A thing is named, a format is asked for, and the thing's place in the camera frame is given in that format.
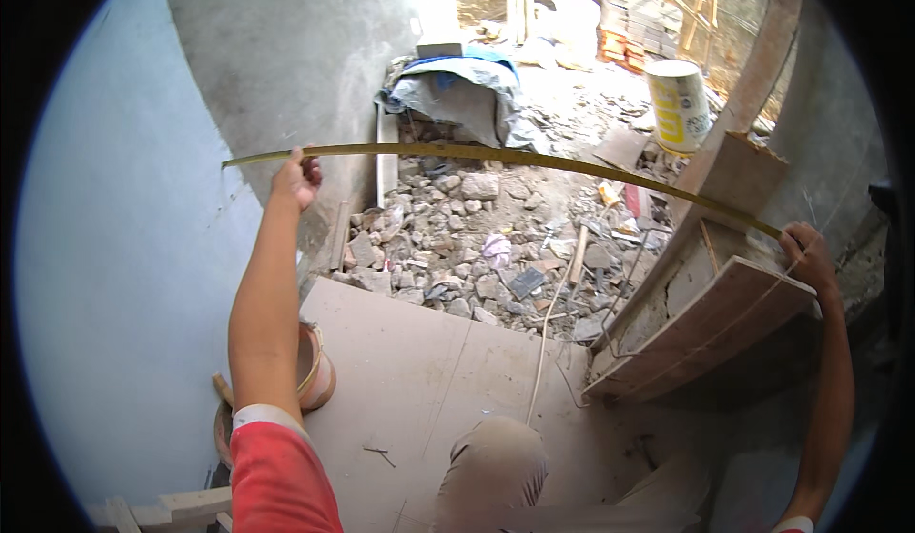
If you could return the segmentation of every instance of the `gray tarp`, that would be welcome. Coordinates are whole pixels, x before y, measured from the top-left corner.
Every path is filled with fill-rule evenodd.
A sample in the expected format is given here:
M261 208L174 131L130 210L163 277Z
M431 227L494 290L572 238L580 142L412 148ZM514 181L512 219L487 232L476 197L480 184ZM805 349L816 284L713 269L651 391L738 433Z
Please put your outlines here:
M439 73L453 73L457 79ZM438 59L405 70L385 99L387 112L406 108L437 121L451 121L491 148L523 148L549 153L550 144L520 115L520 86L507 67L483 59Z

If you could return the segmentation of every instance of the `knee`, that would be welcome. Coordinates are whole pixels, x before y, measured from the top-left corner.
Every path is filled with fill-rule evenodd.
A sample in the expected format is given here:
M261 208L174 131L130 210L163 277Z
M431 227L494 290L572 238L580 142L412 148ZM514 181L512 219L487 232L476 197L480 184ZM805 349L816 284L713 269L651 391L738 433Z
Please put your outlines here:
M476 453L486 457L502 460L526 459L538 465L546 464L543 438L536 430L512 418L486 418L473 429L469 442Z

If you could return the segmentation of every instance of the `measuring tape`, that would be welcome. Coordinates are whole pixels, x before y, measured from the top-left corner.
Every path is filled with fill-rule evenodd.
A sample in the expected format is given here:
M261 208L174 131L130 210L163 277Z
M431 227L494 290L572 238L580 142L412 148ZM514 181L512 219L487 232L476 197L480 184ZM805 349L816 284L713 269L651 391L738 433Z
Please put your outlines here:
M776 230L772 226L762 223L759 219L753 218L749 214L719 204L715 200L703 196L696 196L689 192L684 192L672 185L662 184L655 180L636 175L618 168L597 165L587 161L569 160L568 158L557 158L546 154L538 154L530 151L514 150L512 148L486 148L482 146L464 146L460 144L338 144L335 146L313 146L304 148L305 157L313 156L338 156L353 154L396 154L399 156L443 156L445 158L468 158L471 160L494 160L504 163L518 163L523 165L543 166L544 168L555 168L556 170L565 170L566 172L578 172L593 175L598 178L625 182L669 196L679 197L692 202L693 204L707 207L718 213L724 214L729 218L738 220L751 228L755 228L770 236L778 239L782 235L781 230ZM244 165L246 163L255 163L257 161L268 160L286 160L291 154L291 150L270 151L268 153L246 156L245 158L235 158L234 160L223 161L223 168L229 166Z

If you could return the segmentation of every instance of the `stack of bricks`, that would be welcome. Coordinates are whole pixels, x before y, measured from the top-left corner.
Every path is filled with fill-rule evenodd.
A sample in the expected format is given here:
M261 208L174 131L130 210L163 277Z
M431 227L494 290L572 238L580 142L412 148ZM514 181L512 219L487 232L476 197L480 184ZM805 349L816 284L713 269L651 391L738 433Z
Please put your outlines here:
M621 28L600 29L600 56L605 62L613 62L634 73L645 70L645 48L631 41Z
M682 12L668 0L601 0L600 26L625 29L632 43L667 59L675 59Z

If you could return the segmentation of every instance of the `rubble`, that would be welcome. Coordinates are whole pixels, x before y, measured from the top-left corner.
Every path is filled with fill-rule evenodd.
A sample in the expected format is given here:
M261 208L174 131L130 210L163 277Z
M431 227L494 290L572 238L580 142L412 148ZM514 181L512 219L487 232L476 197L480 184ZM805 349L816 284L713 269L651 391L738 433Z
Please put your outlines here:
M559 85L549 84L558 79L555 75L528 82L529 75L539 73L521 68L520 74L528 100L521 114L552 143L554 155L599 161L591 150L610 131L653 129L645 83L628 71L598 63L593 73L562 71L565 84ZM461 127L416 115L402 115L399 130L407 143L474 144L462 139L467 136ZM632 139L645 138L631 171L670 183L688 159L661 150L650 135ZM618 312L669 239L669 234L651 233L635 264L640 237L615 231L634 218L618 182L436 156L402 156L398 168L386 209L371 207L350 216L343 269L333 272L332 280L527 333L543 332L546 309L556 297L550 336L587 344L600 334L612 301L620 296ZM612 199L608 204L601 199L601 184ZM640 228L671 227L667 196L651 193L650 198L640 204ZM592 232L586 272L577 285L563 285L582 225ZM633 266L633 284L624 285Z

